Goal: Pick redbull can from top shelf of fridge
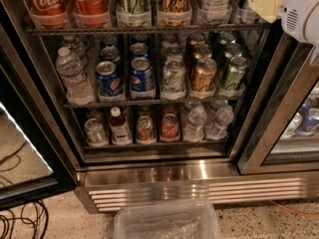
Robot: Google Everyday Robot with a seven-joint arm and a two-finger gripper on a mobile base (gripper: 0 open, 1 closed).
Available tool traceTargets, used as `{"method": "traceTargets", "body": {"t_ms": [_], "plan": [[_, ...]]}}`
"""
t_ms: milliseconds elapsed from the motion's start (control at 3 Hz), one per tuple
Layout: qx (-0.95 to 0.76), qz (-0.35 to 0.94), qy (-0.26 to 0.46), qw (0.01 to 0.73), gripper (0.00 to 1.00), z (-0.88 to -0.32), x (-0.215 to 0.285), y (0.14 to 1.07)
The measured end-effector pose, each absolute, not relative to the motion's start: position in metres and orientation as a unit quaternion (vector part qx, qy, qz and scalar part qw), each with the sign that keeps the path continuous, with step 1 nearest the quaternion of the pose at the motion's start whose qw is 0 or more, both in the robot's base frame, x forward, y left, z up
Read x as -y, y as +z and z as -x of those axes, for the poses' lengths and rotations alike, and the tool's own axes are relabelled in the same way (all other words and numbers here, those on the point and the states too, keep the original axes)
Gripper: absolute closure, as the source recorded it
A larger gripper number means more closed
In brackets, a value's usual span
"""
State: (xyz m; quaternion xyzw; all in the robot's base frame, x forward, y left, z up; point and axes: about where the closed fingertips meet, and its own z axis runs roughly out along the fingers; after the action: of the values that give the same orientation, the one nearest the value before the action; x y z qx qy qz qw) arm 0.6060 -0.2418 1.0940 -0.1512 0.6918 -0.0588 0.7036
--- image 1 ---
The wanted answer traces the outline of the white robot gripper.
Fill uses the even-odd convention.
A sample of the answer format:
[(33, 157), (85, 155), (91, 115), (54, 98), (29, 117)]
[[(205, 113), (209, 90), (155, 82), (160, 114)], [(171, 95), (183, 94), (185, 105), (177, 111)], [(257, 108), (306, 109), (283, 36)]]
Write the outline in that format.
[(319, 46), (319, 0), (247, 0), (247, 2), (248, 6), (268, 23), (274, 23), (282, 16), (282, 29), (298, 42)]

